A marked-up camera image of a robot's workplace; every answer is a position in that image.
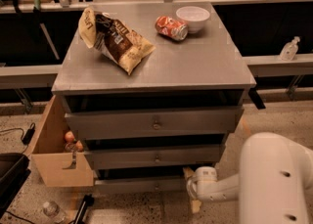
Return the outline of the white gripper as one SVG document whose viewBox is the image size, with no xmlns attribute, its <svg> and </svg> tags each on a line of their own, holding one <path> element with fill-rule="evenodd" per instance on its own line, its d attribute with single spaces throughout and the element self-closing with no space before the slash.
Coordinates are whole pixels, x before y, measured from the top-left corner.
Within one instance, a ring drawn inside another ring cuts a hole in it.
<svg viewBox="0 0 313 224">
<path fill-rule="evenodd" d="M 201 202 L 214 200 L 214 187 L 217 183 L 216 169 L 210 166 L 202 166 L 193 170 L 191 167 L 183 168 L 186 180 L 186 189 L 190 200 L 193 214 L 201 210 Z"/>
</svg>

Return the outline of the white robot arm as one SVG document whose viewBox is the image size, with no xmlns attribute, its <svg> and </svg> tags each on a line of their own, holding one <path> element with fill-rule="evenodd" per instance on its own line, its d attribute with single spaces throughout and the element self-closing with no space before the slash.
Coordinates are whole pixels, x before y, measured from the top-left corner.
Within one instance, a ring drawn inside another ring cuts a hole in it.
<svg viewBox="0 0 313 224">
<path fill-rule="evenodd" d="M 239 172 L 219 180 L 216 169 L 183 169 L 193 212 L 203 202 L 239 202 L 240 224 L 310 224 L 305 196 L 313 191 L 313 151 L 278 134 L 250 136 Z"/>
</svg>

